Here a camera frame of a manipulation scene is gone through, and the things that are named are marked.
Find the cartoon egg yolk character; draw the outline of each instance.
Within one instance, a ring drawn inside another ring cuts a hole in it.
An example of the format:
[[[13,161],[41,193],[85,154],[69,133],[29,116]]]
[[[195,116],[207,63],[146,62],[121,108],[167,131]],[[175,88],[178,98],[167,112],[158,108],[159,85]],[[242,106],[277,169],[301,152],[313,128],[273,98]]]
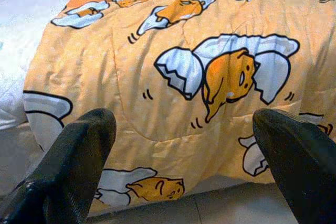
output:
[[[160,22],[163,18],[169,20],[167,26],[171,26],[180,20],[189,19],[199,15],[203,10],[204,1],[198,0],[175,0],[165,9],[156,13],[156,21]]]
[[[247,49],[220,55],[209,63],[202,87],[207,123],[225,102],[238,101],[248,93],[254,72],[254,59]]]
[[[91,8],[82,10],[80,12],[77,12],[76,14],[78,14],[79,17],[84,17],[86,15],[94,15],[94,14],[97,14],[97,13],[99,13],[99,11],[97,11],[96,9],[91,7]]]
[[[175,200],[184,193],[183,179],[151,177],[126,185],[147,201]]]
[[[148,0],[120,0],[120,1],[117,1],[117,4],[120,6],[120,7],[130,7],[132,5],[135,5],[137,3],[142,3],[142,2],[146,2]]]

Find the floor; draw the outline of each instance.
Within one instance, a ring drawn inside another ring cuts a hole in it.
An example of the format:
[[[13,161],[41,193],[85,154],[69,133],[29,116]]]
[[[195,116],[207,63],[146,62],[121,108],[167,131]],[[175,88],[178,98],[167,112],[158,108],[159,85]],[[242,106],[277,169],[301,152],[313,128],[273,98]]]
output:
[[[90,218],[87,224],[297,224],[275,184],[244,184]]]

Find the bed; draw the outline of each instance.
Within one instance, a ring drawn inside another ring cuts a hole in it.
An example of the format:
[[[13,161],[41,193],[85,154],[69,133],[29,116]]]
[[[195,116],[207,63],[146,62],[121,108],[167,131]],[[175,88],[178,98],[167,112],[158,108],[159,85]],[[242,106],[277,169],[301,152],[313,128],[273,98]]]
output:
[[[0,16],[0,134],[20,169],[6,159],[0,194],[98,107],[114,112],[117,140],[91,216],[274,182],[253,136],[259,108],[336,140],[334,0],[21,1],[1,0],[13,14]]]

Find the quilted blanket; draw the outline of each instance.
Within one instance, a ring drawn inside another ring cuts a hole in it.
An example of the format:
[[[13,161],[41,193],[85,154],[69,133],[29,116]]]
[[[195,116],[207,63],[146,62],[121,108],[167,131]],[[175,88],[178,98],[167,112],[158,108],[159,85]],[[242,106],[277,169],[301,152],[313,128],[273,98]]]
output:
[[[216,174],[271,183],[256,109],[336,140],[335,24],[334,0],[71,0],[30,65],[25,112],[44,151],[87,111],[114,112],[92,211],[178,199]]]

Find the yellow comforter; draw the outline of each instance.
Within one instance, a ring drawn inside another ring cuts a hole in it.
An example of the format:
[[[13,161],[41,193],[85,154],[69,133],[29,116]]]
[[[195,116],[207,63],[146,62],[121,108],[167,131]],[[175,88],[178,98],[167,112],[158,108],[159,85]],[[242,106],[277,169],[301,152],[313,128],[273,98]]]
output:
[[[335,24],[334,0],[71,0],[30,65],[25,111],[45,151],[87,111],[114,112],[92,211],[178,199],[216,174],[270,183],[256,109],[336,140]]]

